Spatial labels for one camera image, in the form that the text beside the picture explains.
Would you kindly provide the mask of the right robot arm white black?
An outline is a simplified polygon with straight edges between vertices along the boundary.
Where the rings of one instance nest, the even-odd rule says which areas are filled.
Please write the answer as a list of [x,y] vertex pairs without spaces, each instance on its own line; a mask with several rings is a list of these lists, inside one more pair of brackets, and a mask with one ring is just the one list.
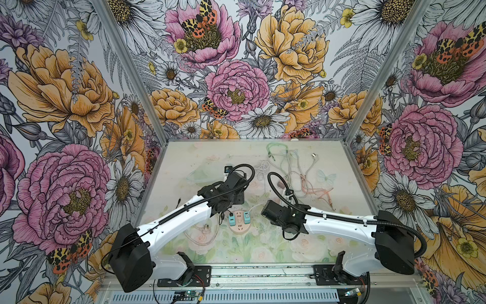
[[379,269],[412,275],[415,260],[427,250],[425,237],[390,212],[367,216],[326,212],[300,204],[280,174],[270,172],[267,180],[281,202],[268,201],[261,214],[281,228],[285,240],[314,234],[348,238],[359,243],[358,248],[337,254],[328,277],[338,284],[350,284],[353,278],[359,279]]

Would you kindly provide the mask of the teal charger with black cable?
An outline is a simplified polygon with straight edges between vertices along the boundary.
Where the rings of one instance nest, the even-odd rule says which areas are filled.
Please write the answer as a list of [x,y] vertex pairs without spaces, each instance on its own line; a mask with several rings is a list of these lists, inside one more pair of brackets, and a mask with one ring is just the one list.
[[235,219],[235,215],[233,213],[229,214],[229,226],[230,227],[236,226],[236,219]]

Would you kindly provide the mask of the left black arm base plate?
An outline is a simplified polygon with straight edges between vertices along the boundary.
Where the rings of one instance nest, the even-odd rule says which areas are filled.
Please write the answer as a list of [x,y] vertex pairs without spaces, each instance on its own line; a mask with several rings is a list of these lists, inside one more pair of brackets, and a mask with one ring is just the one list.
[[208,265],[197,265],[186,271],[180,279],[159,279],[159,288],[182,288],[182,287],[209,287],[211,283],[212,267]]

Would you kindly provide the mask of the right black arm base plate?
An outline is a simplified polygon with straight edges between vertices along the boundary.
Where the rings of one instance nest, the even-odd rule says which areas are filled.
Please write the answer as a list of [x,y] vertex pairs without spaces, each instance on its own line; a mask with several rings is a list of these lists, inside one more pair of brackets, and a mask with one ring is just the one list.
[[310,279],[314,279],[317,286],[364,286],[367,283],[366,275],[354,277],[344,271],[335,272],[334,265],[318,264],[312,269]]

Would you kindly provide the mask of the teal charger with white cable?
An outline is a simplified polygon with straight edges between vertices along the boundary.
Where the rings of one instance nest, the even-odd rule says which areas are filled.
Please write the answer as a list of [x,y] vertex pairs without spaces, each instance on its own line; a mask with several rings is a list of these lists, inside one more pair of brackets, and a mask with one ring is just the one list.
[[244,224],[250,224],[251,223],[251,217],[249,212],[244,212]]

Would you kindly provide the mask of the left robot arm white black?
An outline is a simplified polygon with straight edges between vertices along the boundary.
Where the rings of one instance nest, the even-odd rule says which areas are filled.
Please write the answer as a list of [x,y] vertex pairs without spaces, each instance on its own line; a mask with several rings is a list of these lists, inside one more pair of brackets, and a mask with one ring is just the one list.
[[148,281],[169,280],[179,286],[195,281],[195,266],[183,252],[159,251],[190,227],[215,215],[223,215],[244,202],[244,191],[256,175],[249,164],[233,167],[224,181],[201,188],[187,203],[147,224],[120,228],[111,250],[103,256],[122,290],[131,293]]

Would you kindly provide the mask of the round pink power socket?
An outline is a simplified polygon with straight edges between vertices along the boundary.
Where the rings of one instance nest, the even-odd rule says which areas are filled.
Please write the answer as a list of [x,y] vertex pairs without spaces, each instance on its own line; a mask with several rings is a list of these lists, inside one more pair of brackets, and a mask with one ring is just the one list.
[[229,229],[234,234],[245,234],[251,228],[251,224],[244,224],[244,217],[243,217],[244,212],[245,211],[241,211],[241,210],[239,210],[237,212],[233,212],[233,214],[235,215],[235,219],[236,219],[236,226],[234,226],[234,227],[229,226]]

